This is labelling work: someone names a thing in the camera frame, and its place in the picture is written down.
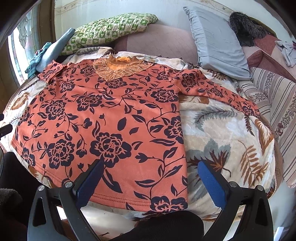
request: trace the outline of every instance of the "plaid cloth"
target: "plaid cloth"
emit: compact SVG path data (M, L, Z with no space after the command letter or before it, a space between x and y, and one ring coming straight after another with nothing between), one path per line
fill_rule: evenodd
M25 70L25 73L28 74L28 79L31 78L32 76L34 76L35 72L36 72L36 67L39 64L43 54L46 52L46 50L49 48L49 46L51 45L50 42L47 42L42 49L38 50L34 57L31 59L29 67Z

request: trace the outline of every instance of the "orange floral shirt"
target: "orange floral shirt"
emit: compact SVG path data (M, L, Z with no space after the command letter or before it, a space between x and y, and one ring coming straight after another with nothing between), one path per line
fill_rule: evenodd
M147 214L188 207L179 92L259 114L254 103L200 70L136 58L53 61L39 78L49 86L18 123L12 140L17 152L56 186L100 159L104 175L91 201Z

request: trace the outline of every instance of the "pink pillow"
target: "pink pillow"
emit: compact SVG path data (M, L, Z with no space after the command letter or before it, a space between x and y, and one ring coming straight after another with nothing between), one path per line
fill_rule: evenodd
M120 37L115 42L115 51L181 58L193 64L198 62L192 33L161 24L149 24L144 32Z
M263 58L263 52L258 47L243 46L242 51L247 59L249 68L258 67Z

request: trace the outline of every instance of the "striped sheet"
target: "striped sheet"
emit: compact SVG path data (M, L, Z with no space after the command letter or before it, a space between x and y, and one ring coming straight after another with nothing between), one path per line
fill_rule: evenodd
M278 74L251 68L251 81L238 81L245 95L271 123L284 158L283 176L296 187L296 84Z

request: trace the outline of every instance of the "wall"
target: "wall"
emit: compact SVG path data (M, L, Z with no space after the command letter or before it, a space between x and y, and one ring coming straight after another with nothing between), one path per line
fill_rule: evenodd
M0 49L0 59L0 113L2 113L10 97L18 88L15 82L17 78L10 61L7 40Z
M190 30L190 25L183 6L199 6L223 10L220 15L227 18L231 10L241 11L258 19L272 30L278 38L291 41L285 27L255 0L55 0L55 30L59 38L70 27L77 28L83 24L116 16L127 12L153 13L158 16L159 24L170 25Z

